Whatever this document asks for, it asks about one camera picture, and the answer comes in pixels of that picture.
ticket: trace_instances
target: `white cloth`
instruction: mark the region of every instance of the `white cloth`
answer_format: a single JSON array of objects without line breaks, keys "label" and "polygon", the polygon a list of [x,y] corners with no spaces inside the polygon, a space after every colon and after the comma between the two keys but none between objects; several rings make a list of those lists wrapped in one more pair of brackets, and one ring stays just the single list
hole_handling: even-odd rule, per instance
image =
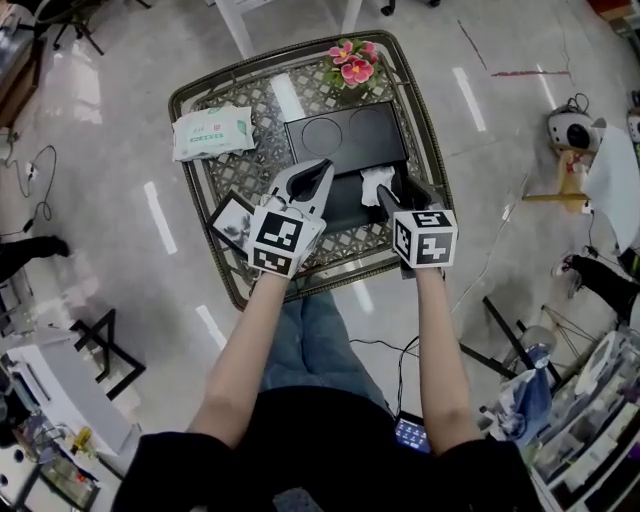
[{"label": "white cloth", "polygon": [[[595,125],[604,125],[604,120]],[[628,133],[606,125],[600,149],[581,188],[592,206],[609,218],[618,249],[624,252],[640,228],[640,172]]]},{"label": "white cloth", "polygon": [[374,167],[360,171],[362,174],[362,204],[364,206],[380,206],[378,201],[378,185],[383,185],[391,192],[391,180],[396,170],[393,167]]}]

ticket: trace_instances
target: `black and white cube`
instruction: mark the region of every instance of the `black and white cube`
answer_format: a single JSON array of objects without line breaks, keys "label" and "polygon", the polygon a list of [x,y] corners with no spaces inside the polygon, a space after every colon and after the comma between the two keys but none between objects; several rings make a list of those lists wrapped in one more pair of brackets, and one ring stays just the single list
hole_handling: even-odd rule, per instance
[{"label": "black and white cube", "polygon": [[451,210],[396,212],[393,248],[411,268],[450,267],[458,238]]},{"label": "black and white cube", "polygon": [[293,277],[325,226],[322,219],[296,218],[286,211],[256,206],[247,244],[249,265]]}]

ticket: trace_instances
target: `black pants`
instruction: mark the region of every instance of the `black pants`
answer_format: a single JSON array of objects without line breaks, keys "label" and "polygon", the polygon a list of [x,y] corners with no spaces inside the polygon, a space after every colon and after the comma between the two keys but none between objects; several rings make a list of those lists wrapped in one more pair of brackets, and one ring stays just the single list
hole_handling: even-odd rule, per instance
[{"label": "black pants", "polygon": [[582,284],[597,293],[627,323],[640,285],[620,277],[606,265],[582,256],[571,259],[571,268],[580,274]]},{"label": "black pants", "polygon": [[53,236],[39,236],[19,242],[0,243],[0,283],[26,265],[31,258],[48,258],[60,249],[60,241]]}]

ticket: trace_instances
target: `cable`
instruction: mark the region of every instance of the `cable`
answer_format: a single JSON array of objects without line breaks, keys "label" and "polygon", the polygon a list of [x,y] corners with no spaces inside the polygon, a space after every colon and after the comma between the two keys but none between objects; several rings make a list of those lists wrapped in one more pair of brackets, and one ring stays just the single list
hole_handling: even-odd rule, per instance
[{"label": "cable", "polygon": [[[51,152],[53,153],[53,165],[51,166],[51,177],[49,178],[49,185],[47,186],[47,191],[44,194],[44,198],[42,199],[42,201],[40,201],[38,204],[36,204],[36,208],[33,212],[33,215],[31,216],[31,218],[26,222],[26,224],[23,226],[22,230],[20,231],[13,231],[11,233],[0,233],[0,242],[1,242],[1,238],[3,236],[9,236],[9,235],[17,235],[19,233],[26,233],[27,231],[29,231],[31,229],[31,227],[33,226],[34,221],[36,220],[36,217],[38,216],[38,212],[40,210],[42,210],[42,216],[44,217],[44,219],[46,221],[50,221],[53,217],[53,210],[51,209],[51,205],[48,202],[49,199],[49,193],[51,192],[51,187],[53,186],[53,180],[55,178],[56,175],[56,167],[58,164],[58,153],[56,151],[56,148],[53,147],[51,144],[46,145],[45,147],[43,147],[40,151],[38,151],[38,153],[36,154],[35,158],[33,160],[31,160],[32,165],[35,167],[36,162],[38,161],[38,158],[40,158],[40,156],[46,151],[46,150],[51,150]],[[10,149],[9,149],[9,158],[11,157],[11,155],[13,154],[13,143],[10,142]],[[9,158],[7,158],[7,162],[5,164],[5,167],[8,169],[10,166],[14,165],[16,166],[16,176],[18,178],[18,186],[20,187],[20,193],[22,194],[22,196],[25,199],[28,199],[29,197],[31,197],[31,191],[29,189],[29,183],[31,182],[31,176],[29,177],[28,181],[27,181],[27,190],[25,192],[25,189],[22,185],[22,180],[20,179],[20,165],[18,164],[18,161],[16,159],[12,160],[9,162]]]},{"label": "cable", "polygon": [[513,207],[511,208],[511,210],[509,211],[507,216],[502,221],[502,224],[500,224],[500,228],[498,229],[498,233],[496,233],[496,237],[493,240],[493,245],[491,246],[491,251],[489,251],[489,257],[487,258],[487,263],[485,264],[484,268],[482,269],[482,272],[480,272],[480,275],[476,278],[476,280],[473,283],[471,283],[467,287],[467,289],[462,293],[462,295],[458,299],[458,302],[456,302],[456,305],[453,306],[453,308],[451,308],[451,314],[452,315],[455,312],[455,310],[458,309],[458,306],[460,305],[460,303],[467,296],[467,293],[469,293],[471,291],[471,288],[473,288],[478,283],[478,281],[480,281],[480,279],[482,279],[482,276],[484,276],[485,272],[489,268],[489,263],[491,263],[491,257],[493,256],[493,252],[494,252],[494,250],[496,248],[496,245],[498,245],[498,239],[500,238],[500,234],[502,233],[502,230],[504,229],[504,227],[507,225],[507,222],[511,218],[511,215],[513,214],[514,210],[520,204],[520,201],[522,199],[522,192],[524,191],[524,186],[527,184],[527,180],[529,179],[529,176],[531,175],[531,171],[533,171],[533,167],[531,167],[529,169],[529,171],[527,171],[527,175],[522,180],[522,185],[520,186],[520,192],[518,194],[516,202],[513,203]]},{"label": "cable", "polygon": [[[582,96],[587,102],[587,105],[584,108],[580,107],[580,103],[578,102],[578,97],[579,96]],[[589,109],[589,104],[590,104],[589,103],[589,98],[587,97],[587,95],[584,94],[584,93],[579,92],[575,96],[571,96],[567,100],[567,105],[566,106],[569,109],[571,109],[571,111],[573,111],[573,112],[576,112],[578,114],[585,114],[586,115],[587,110]]]},{"label": "cable", "polygon": [[349,340],[349,343],[363,343],[365,345],[375,345],[377,343],[380,343],[382,345],[384,345],[385,347],[390,348],[391,350],[396,350],[398,352],[400,352],[400,357],[398,358],[398,404],[396,406],[396,414],[395,417],[398,418],[400,416],[400,409],[402,406],[402,390],[404,388],[404,383],[402,381],[402,361],[404,359],[405,354],[409,354],[413,357],[415,357],[416,359],[420,359],[420,356],[418,354],[414,354],[413,352],[409,352],[412,348],[414,348],[415,346],[412,346],[413,343],[415,343],[415,341],[419,338],[420,336],[416,336],[415,338],[413,338],[409,343],[407,343],[407,345],[404,348],[398,348],[398,347],[394,347],[393,345],[391,345],[390,343],[387,343],[386,341],[382,341],[382,340],[360,340],[360,339],[354,339],[354,340]]},{"label": "cable", "polygon": [[589,224],[589,245],[593,247],[593,241],[591,240],[591,230],[593,229],[593,221],[596,220],[596,213],[591,210],[591,224]]},{"label": "cable", "polygon": [[[398,352],[402,352],[403,349],[401,349],[400,347],[394,347],[393,345],[391,345],[390,343],[387,343],[386,341],[382,341],[382,340],[374,340],[374,341],[369,341],[369,340],[349,340],[349,343],[362,343],[364,345],[375,345],[377,343],[381,343],[382,345],[384,345],[387,348],[390,348],[391,350],[396,350]],[[413,357],[418,357],[417,354],[414,354],[413,352],[407,352],[407,354],[413,356]]]},{"label": "cable", "polygon": [[396,419],[400,417],[400,410],[402,409],[402,390],[404,389],[404,383],[402,382],[402,360],[404,358],[404,355],[412,348],[411,345],[418,338],[419,336],[416,336],[409,343],[407,343],[407,346],[404,347],[404,349],[400,353],[400,359],[398,359],[398,405],[396,406]]}]

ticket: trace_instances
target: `ornate metal table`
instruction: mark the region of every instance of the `ornate metal table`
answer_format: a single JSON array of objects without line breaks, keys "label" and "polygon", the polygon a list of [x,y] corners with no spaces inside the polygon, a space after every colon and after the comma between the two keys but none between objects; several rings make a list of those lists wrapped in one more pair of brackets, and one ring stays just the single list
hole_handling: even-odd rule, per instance
[{"label": "ornate metal table", "polygon": [[[381,71],[373,90],[361,96],[323,81],[323,57],[340,38],[357,38],[376,44]],[[292,84],[288,93],[275,90],[273,78],[287,74]],[[409,161],[409,173],[431,184],[446,207],[453,200],[440,155],[440,148],[427,109],[407,60],[396,38],[383,31],[358,32],[289,46],[216,71],[175,91],[169,100],[169,115],[180,116],[214,106],[251,106],[256,149],[242,156],[222,155],[217,159],[183,163],[189,191],[229,298],[244,309],[258,273],[246,261],[212,236],[206,222],[229,190],[253,204],[267,191],[274,176],[294,163],[284,129],[284,110],[291,95],[305,116],[343,108],[392,101],[398,114]],[[399,266],[391,250],[391,229],[387,222],[369,224],[320,238],[294,280],[285,300],[336,288]]]}]

